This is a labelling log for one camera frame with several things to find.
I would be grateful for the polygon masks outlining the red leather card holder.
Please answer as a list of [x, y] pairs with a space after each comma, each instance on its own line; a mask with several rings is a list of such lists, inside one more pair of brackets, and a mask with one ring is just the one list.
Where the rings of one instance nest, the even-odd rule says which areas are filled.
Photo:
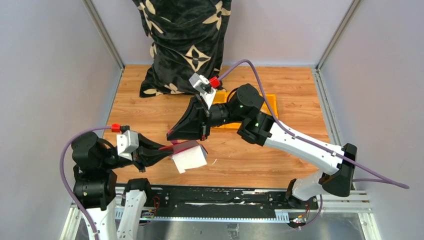
[[196, 140], [187, 140], [176, 144], [163, 146], [161, 151], [170, 151], [178, 172], [183, 174], [186, 170], [196, 169], [207, 165], [208, 152]]

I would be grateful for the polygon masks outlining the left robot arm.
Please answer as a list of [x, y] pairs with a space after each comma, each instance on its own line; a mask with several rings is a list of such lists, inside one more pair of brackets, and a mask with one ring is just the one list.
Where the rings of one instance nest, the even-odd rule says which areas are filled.
[[114, 169], [134, 165], [145, 172], [160, 160], [173, 154], [172, 149], [153, 142], [132, 130], [120, 130], [117, 146], [97, 136], [93, 131], [83, 133], [71, 141], [75, 162], [73, 194], [79, 209], [85, 211], [91, 240], [133, 240], [137, 236], [142, 208], [159, 201], [153, 196], [146, 178], [131, 179], [124, 189], [123, 216], [116, 225], [116, 184]]

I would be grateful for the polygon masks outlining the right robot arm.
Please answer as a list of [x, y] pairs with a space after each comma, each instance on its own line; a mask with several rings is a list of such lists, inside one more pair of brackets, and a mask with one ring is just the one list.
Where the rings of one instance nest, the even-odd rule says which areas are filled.
[[167, 140], [201, 140], [210, 135], [211, 128], [240, 123], [237, 134], [249, 144], [275, 148], [302, 158], [318, 171], [290, 181], [286, 204], [298, 209], [311, 197], [331, 194], [348, 197], [353, 183], [353, 162], [357, 147], [325, 143], [300, 132], [290, 130], [281, 121], [262, 112], [265, 98], [247, 83], [236, 90], [225, 103], [208, 105], [202, 95], [190, 99], [187, 110], [167, 133]]

